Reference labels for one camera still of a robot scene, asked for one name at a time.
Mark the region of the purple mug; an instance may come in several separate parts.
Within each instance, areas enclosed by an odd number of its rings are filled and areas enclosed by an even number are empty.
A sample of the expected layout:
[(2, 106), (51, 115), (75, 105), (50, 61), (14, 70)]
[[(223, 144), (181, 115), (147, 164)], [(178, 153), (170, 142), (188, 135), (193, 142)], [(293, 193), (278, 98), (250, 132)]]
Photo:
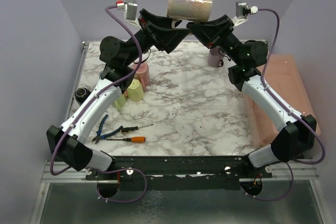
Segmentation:
[(220, 48), (215, 47), (209, 50), (207, 62), (208, 65), (214, 68), (220, 68), (224, 65), (224, 56), (225, 54), (221, 51)]

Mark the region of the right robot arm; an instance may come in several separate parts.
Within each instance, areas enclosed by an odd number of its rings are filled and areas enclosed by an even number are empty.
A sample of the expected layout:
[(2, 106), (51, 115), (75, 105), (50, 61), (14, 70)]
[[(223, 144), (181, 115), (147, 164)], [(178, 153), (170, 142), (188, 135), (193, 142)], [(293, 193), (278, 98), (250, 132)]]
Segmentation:
[(290, 106), (264, 80), (259, 66), (267, 63), (268, 46), (263, 41), (242, 43), (234, 34), (235, 27), (248, 17), (224, 15), (210, 22), (189, 22), (187, 28), (207, 48), (223, 51), (235, 63), (228, 69), (231, 84), (248, 95), (271, 119), (278, 131), (272, 143), (247, 155), (241, 164), (246, 177), (254, 177), (262, 166), (287, 162), (310, 150), (315, 141), (317, 122)]

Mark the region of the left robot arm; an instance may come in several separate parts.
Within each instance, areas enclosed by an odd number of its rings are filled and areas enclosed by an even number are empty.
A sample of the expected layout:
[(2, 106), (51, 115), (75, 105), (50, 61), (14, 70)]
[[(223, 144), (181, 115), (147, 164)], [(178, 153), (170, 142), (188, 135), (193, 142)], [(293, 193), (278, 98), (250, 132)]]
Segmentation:
[(141, 60), (152, 46), (170, 53), (190, 33), (187, 28), (177, 28), (173, 19), (155, 16), (147, 10), (140, 11), (140, 29), (133, 33), (124, 22), (111, 13), (113, 6), (106, 8), (107, 14), (119, 23), (130, 35), (127, 41), (117, 37), (105, 37), (100, 43), (100, 61), (105, 67), (94, 91), (85, 99), (71, 118), (61, 126), (50, 126), (47, 140), (52, 153), (50, 173), (54, 176), (54, 162), (59, 159), (68, 168), (80, 171), (84, 168), (97, 170), (104, 179), (115, 175), (114, 158), (109, 154), (85, 146), (85, 141), (97, 121), (107, 108), (127, 90), (136, 70), (129, 65)]

